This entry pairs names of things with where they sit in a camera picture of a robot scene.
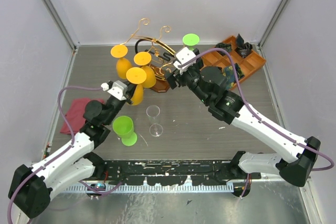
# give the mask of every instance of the gray wooden table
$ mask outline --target gray wooden table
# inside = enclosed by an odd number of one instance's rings
[[[210,47],[211,45],[206,45],[198,48],[204,51]],[[100,87],[103,82],[117,80],[116,59],[111,57],[110,49],[111,47],[99,46],[80,47],[69,85]],[[130,46],[127,57],[132,59],[133,56],[134,47]],[[245,81],[242,88],[249,103],[263,115],[276,121],[263,70]],[[67,91],[63,102],[64,111],[69,109],[73,99],[82,97],[106,100],[109,95],[102,91]],[[159,137],[149,134],[146,108],[153,104],[161,109],[163,134]],[[135,145],[126,147],[112,131],[94,151],[104,159],[231,159],[237,151],[273,152],[248,133],[213,118],[187,87],[169,89],[167,93],[145,90],[144,101],[140,105],[125,105],[118,115],[127,115],[134,120],[138,141]],[[70,140],[69,135],[59,133],[62,124],[60,118],[52,152]]]

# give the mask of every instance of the floor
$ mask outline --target floor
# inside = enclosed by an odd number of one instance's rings
[[[253,182],[240,200],[231,193],[117,194],[90,200],[83,192],[58,195],[34,224],[307,224],[300,190],[285,182]]]
[[[202,52],[211,45],[199,46]],[[69,85],[99,87],[108,80],[117,80],[116,60],[110,55],[111,47],[80,47],[75,59]],[[127,58],[134,56],[134,47],[129,47]],[[242,84],[243,92],[259,112],[276,121],[263,70],[256,72]],[[63,109],[67,111],[73,99],[89,97],[107,99],[102,91],[67,91]],[[146,108],[157,105],[161,109],[163,134],[152,137]],[[207,108],[187,88],[156,93],[145,90],[144,101],[138,106],[125,105],[119,115],[133,118],[138,141],[131,147],[124,146],[112,131],[103,144],[94,152],[104,159],[231,159],[237,151],[270,153],[272,150],[248,133],[212,117]],[[55,151],[70,140],[69,135],[60,134],[63,121],[59,119],[51,151]]]

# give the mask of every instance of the folded red napkin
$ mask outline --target folded red napkin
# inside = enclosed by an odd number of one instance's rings
[[[103,99],[94,99],[101,103],[104,103]],[[85,112],[85,106],[89,103],[89,101],[92,101],[90,98],[79,98],[74,99],[72,101],[72,104],[70,106],[70,109],[65,114],[66,119],[69,121],[71,128],[73,129],[73,132],[76,134],[79,132],[80,128],[83,127],[85,124],[85,119],[83,118],[83,114]],[[60,133],[63,134],[70,134],[69,127],[64,122]]]

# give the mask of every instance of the wooden compartment organizer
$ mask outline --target wooden compartment organizer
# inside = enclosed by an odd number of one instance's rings
[[[254,50],[250,53],[249,56],[247,56],[245,59],[242,58],[235,50],[237,48],[236,46],[236,37],[230,36],[227,39],[223,40],[224,43],[231,44],[232,51],[230,52],[230,55],[232,56],[232,59],[235,63],[238,63],[241,70],[244,73],[244,77],[240,79],[239,83],[244,82],[246,79],[248,79],[252,74],[254,74],[257,70],[263,67],[263,65],[266,63],[266,60],[261,57],[259,54],[257,54]],[[221,68],[225,68],[228,66],[231,66],[230,61],[228,57],[222,56],[219,52],[210,52],[202,57],[204,66],[218,66]]]

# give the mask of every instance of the white wall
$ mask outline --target white wall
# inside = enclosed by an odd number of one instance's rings
[[[264,46],[288,127],[321,140],[336,160],[335,0],[291,0]],[[327,165],[319,157],[316,167]],[[336,168],[311,174],[326,222],[335,223]]]
[[[0,223],[14,170],[41,158],[71,49],[41,0],[0,0]]]
[[[142,17],[151,19],[143,34],[158,37],[163,25],[172,31],[163,40],[181,43],[197,33],[201,42],[241,35],[260,41],[280,0],[52,0],[72,37],[82,45],[126,41]]]

